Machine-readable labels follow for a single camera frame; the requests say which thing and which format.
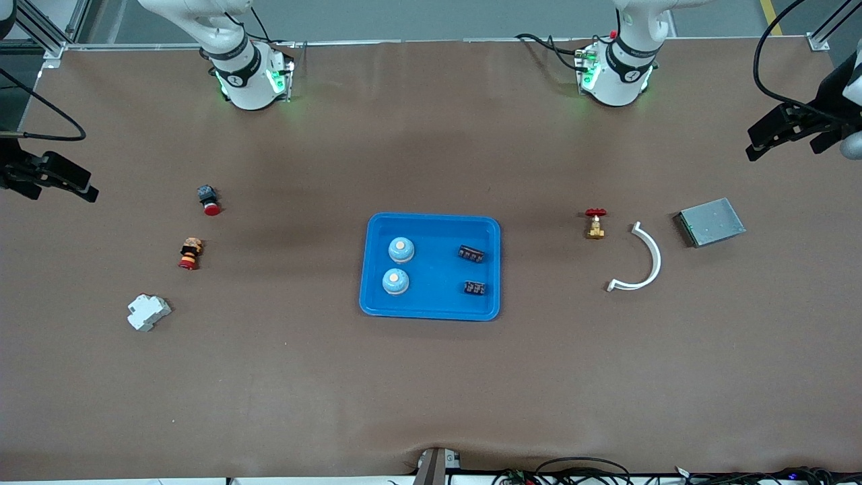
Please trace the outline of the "blue plastic tray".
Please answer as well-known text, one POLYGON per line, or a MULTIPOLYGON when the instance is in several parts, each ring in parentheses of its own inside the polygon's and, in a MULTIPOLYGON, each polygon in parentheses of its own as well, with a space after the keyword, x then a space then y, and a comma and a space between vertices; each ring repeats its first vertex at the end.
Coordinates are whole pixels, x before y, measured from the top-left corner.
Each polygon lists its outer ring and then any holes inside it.
POLYGON ((358 306, 376 317, 492 321, 502 302, 502 229, 480 216, 382 212, 367 224, 358 306), (398 236, 412 240, 411 261, 397 264, 387 252, 398 236), (458 256, 459 246, 484 252, 480 263, 458 256), (382 278, 391 268, 409 276, 404 294, 390 295, 382 278), (486 283, 486 294, 464 293, 465 280, 486 283))

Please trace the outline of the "grey metal module box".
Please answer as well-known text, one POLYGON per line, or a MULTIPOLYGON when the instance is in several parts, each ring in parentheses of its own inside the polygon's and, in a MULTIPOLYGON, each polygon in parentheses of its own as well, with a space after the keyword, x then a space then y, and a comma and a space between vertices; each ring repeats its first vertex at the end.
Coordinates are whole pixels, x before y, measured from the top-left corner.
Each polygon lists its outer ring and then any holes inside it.
POLYGON ((746 232, 746 227, 726 197, 683 209, 674 215, 688 245, 702 248, 746 232))

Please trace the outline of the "red button with orange body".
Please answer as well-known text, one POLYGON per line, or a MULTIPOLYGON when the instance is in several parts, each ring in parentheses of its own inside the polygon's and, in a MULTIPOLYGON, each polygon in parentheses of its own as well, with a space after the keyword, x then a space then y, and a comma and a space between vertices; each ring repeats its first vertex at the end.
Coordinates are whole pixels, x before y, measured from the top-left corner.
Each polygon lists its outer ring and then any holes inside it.
POLYGON ((186 238, 180 249, 180 260, 178 266, 185 270, 196 270, 198 258, 203 250, 203 241, 196 237, 186 238))

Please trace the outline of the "white circuit breaker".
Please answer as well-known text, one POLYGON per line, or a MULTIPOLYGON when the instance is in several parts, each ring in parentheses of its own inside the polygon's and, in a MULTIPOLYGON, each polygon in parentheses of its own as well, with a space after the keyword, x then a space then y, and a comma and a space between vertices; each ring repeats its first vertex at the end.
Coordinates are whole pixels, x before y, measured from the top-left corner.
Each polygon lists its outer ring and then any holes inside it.
POLYGON ((163 317, 172 313, 172 307, 168 302, 156 295, 140 294, 133 300, 129 306, 129 315, 127 322, 136 331, 147 332, 154 328, 163 317))

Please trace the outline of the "white curved plastic clip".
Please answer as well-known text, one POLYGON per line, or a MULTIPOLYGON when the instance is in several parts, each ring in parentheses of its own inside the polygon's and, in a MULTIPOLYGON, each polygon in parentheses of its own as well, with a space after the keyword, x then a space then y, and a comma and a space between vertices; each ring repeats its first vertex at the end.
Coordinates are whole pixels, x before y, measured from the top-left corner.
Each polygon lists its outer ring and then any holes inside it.
POLYGON ((652 234, 646 232, 646 230, 643 229, 640 221, 636 221, 633 223, 631 233, 638 237, 638 239, 642 240, 644 245, 649 249, 649 253, 651 255, 651 270, 649 272, 649 275, 642 282, 638 283, 629 283, 623 282, 622 280, 612 279, 609 283, 607 283, 607 292, 613 292, 616 290, 634 291, 641 288, 646 288, 646 286, 652 284, 657 279, 660 273, 663 264, 663 258, 660 252, 659 245, 653 238, 652 234))

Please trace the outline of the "brown table mat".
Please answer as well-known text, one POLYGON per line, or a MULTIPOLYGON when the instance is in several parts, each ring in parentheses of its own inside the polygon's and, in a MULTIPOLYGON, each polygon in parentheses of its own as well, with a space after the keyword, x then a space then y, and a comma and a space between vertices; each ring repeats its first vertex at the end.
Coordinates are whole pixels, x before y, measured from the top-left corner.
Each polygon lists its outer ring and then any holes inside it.
POLYGON ((862 162, 748 162, 753 45, 672 40, 627 108, 517 41, 312 46, 259 112, 195 51, 67 53, 38 89, 87 139, 25 147, 100 196, 0 190, 0 481, 400 475, 429 447, 862 472, 862 162), (691 247, 674 215, 721 197, 746 232, 691 247), (498 316, 364 313, 382 212, 496 219, 498 316), (660 273, 607 292, 649 275, 636 221, 660 273), (172 307, 147 332, 140 294, 172 307))

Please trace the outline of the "aluminium frame post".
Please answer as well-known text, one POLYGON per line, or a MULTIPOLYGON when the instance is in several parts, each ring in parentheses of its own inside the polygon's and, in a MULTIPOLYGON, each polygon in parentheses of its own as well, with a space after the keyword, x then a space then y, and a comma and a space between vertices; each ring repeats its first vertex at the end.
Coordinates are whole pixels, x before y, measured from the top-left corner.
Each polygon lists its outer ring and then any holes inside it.
POLYGON ((834 36, 840 27, 846 24, 850 18, 862 9, 862 0, 842 0, 840 6, 829 13, 828 17, 813 32, 807 32, 806 38, 812 51, 828 51, 830 49, 829 39, 834 36))
POLYGON ((93 0, 0 0, 0 53, 27 53, 56 67, 77 43, 93 0))

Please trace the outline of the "metal table clamp bracket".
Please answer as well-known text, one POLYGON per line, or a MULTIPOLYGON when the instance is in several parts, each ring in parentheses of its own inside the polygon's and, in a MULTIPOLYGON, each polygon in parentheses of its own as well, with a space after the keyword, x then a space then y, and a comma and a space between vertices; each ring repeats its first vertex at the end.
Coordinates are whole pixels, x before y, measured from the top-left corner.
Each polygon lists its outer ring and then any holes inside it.
POLYGON ((418 459, 412 485, 453 485, 453 472, 461 470, 461 454, 454 449, 425 449, 418 459))

